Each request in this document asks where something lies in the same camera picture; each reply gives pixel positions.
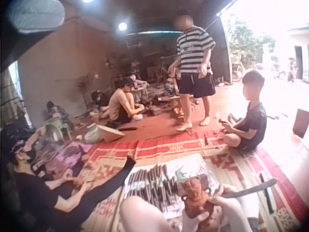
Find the striped shirt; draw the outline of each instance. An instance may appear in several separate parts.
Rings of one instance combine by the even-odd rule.
[[[186,33],[177,38],[177,54],[181,57],[182,73],[195,74],[201,65],[206,48],[211,50],[216,43],[212,37],[200,27],[193,26]],[[208,63],[207,72],[212,74],[211,63]]]

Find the ceiling light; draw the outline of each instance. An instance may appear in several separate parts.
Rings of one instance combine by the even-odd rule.
[[[120,23],[118,27],[119,27],[119,30],[126,30],[127,24],[126,23]]]

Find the dark t-shirt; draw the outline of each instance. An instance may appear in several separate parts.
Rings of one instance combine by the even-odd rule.
[[[62,223],[63,212],[56,210],[58,195],[51,191],[44,181],[35,175],[15,172],[21,207],[28,210],[45,226],[54,228]]]
[[[248,105],[248,110],[246,114],[246,123],[239,127],[241,131],[249,131],[249,129],[257,130],[256,134],[250,143],[252,145],[258,145],[264,139],[266,126],[267,126],[267,116],[263,104],[260,102],[258,105],[250,109],[250,104]]]

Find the clay sculpture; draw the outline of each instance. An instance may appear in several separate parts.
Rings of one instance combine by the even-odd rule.
[[[198,231],[210,226],[210,219],[213,214],[214,204],[208,201],[209,195],[206,191],[202,191],[199,179],[190,178],[182,183],[185,195],[181,197],[184,202],[184,210],[189,218],[195,218],[198,215],[208,211],[209,217],[199,223]]]

